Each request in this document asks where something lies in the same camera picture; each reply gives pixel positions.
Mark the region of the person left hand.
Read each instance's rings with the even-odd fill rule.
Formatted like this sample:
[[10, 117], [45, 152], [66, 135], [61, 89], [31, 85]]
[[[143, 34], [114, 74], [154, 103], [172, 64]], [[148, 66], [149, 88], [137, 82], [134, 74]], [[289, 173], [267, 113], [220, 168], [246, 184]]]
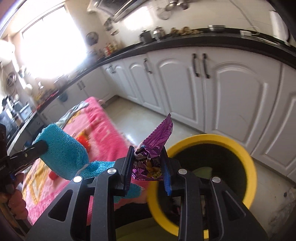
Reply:
[[17, 186], [23, 182], [23, 179], [24, 173], [16, 175], [16, 179], [13, 182], [13, 194], [1, 192], [1, 203], [7, 203], [12, 214], [14, 214], [15, 218], [19, 220], [25, 220], [28, 217], [26, 202], [23, 200], [22, 192], [17, 189]]

